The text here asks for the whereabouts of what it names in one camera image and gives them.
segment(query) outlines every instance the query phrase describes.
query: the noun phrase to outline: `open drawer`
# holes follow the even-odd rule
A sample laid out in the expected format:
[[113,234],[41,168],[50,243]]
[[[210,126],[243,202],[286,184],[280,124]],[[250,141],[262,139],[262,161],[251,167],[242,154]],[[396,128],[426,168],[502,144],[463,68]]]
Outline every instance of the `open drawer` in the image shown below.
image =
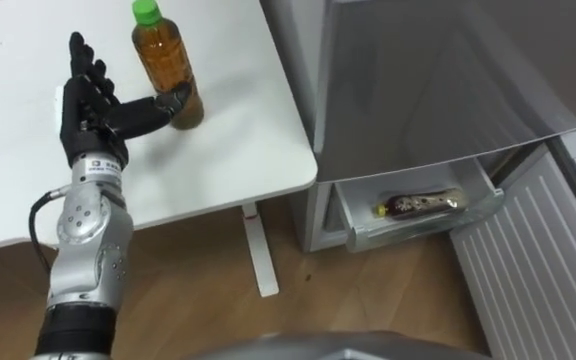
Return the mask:
[[[447,188],[460,188],[466,193],[470,204],[467,210],[399,221],[375,215],[375,206],[384,193],[406,195]],[[348,250],[357,252],[484,219],[497,212],[503,198],[503,190],[493,187],[479,162],[465,159],[337,183],[332,201],[337,202],[348,233]]]

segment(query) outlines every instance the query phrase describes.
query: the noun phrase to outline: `bottle in drawer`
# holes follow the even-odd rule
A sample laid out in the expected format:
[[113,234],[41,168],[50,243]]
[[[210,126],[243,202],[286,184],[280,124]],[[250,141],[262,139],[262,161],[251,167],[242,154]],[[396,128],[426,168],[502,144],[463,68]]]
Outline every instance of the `bottle in drawer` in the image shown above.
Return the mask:
[[457,188],[420,194],[390,196],[377,205],[377,216],[395,220],[413,219],[427,215],[458,213],[466,210],[468,198]]

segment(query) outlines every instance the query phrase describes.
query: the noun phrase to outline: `white desk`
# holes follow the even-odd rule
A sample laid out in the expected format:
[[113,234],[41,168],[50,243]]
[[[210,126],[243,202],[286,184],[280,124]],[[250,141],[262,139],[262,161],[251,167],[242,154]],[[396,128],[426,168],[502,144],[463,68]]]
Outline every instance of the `white desk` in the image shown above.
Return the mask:
[[[0,0],[0,247],[27,240],[30,205],[70,181],[54,93],[81,32],[120,100],[152,95],[131,42],[129,0]],[[316,162],[257,0],[160,0],[182,33],[204,123],[128,142],[124,194],[137,229],[297,191]],[[37,218],[57,244],[61,201]]]

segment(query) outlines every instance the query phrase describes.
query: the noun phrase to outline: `green bottle cap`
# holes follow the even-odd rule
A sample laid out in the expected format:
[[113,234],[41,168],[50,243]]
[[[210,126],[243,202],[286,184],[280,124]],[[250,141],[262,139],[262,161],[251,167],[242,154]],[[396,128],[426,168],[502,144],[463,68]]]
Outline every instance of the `green bottle cap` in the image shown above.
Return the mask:
[[139,25],[150,26],[161,20],[161,12],[155,0],[136,0],[132,3],[132,13]]

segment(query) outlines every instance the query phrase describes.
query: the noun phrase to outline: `robotic arm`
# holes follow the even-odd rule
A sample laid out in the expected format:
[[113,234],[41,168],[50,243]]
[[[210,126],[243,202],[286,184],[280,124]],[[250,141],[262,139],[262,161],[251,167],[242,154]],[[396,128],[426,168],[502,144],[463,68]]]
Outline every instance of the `robotic arm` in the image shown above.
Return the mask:
[[50,270],[44,323],[32,360],[108,360],[122,303],[132,218],[121,192],[128,164],[125,140],[155,131],[179,113],[187,83],[157,97],[121,104],[106,66],[79,33],[70,39],[72,77],[64,87],[60,139],[72,168],[71,184],[44,195],[34,215],[65,196],[57,224],[59,254]]

